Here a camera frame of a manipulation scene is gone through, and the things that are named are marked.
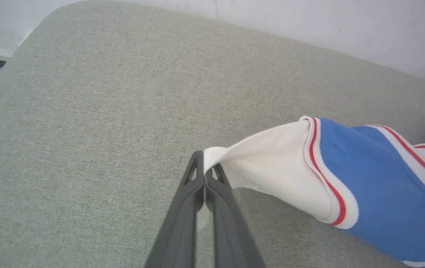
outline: fabric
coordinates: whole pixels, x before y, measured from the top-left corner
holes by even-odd
[[[425,143],[425,81],[213,20],[109,1],[56,10],[0,71],[0,267],[142,267],[191,154],[303,114]],[[271,268],[401,267],[235,190]],[[197,266],[213,267],[208,224]]]
[[[255,134],[204,151],[231,187],[268,193],[374,245],[425,267],[425,144],[389,127],[346,127],[325,118]]]

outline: sofa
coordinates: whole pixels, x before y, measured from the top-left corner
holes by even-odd
[[[425,142],[425,80],[124,2],[55,10],[0,71],[0,267],[142,267],[196,150],[302,115]],[[234,190],[271,268],[397,268],[277,198]],[[197,267],[214,267],[211,222]]]

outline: gray fabric cushion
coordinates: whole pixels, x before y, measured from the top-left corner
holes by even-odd
[[[53,12],[0,72],[0,267],[140,267],[191,153],[299,119],[425,142],[425,81],[277,36],[121,2]],[[269,267],[400,267],[280,200],[236,192]],[[211,226],[198,239],[212,267]]]

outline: white wall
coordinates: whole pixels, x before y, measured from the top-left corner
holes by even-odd
[[[0,56],[76,0],[0,0]],[[340,51],[425,78],[425,0],[129,0]]]

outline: white fabric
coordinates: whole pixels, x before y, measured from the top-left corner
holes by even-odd
[[[425,261],[402,261],[405,265],[413,268],[422,268],[425,267]]]
[[[319,218],[332,210],[330,196],[304,154],[309,137],[308,120],[292,122],[252,135],[229,148],[204,150],[204,171],[221,163],[231,187],[246,187],[281,200]],[[199,229],[208,215],[199,212]]]

